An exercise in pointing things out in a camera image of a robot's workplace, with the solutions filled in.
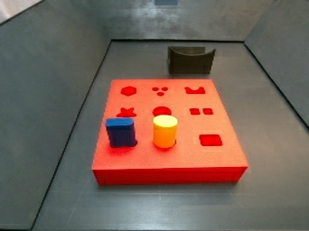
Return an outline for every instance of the star-shaped hole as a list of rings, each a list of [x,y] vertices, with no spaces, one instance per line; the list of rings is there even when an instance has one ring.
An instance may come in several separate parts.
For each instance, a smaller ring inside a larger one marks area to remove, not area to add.
[[[130,109],[122,107],[120,113],[118,113],[116,117],[135,117],[136,114],[132,111],[134,111],[134,107],[131,107]]]

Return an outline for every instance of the circular hole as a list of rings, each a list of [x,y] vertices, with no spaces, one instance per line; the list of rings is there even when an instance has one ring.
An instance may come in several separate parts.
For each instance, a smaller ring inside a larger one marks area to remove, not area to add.
[[[152,111],[154,116],[168,115],[171,116],[171,110],[166,106],[158,106]]]

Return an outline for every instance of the cylinder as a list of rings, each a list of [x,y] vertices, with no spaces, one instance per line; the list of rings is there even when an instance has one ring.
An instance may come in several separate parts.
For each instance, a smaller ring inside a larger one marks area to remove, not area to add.
[[[170,148],[176,142],[178,119],[171,115],[159,115],[154,118],[154,145]]]

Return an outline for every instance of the square hole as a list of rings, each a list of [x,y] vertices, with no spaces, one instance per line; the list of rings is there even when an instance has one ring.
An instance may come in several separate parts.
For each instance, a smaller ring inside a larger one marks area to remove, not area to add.
[[[213,115],[214,114],[214,111],[211,108],[203,108],[203,114],[205,115]]]
[[[191,115],[199,115],[201,114],[198,108],[190,108],[190,113],[191,113]]]
[[[222,140],[218,134],[201,134],[201,146],[222,146]]]

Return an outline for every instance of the blue block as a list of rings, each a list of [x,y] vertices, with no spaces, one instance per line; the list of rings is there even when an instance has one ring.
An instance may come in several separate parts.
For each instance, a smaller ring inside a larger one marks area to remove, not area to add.
[[[134,147],[136,145],[132,118],[106,119],[106,130],[112,148]]]

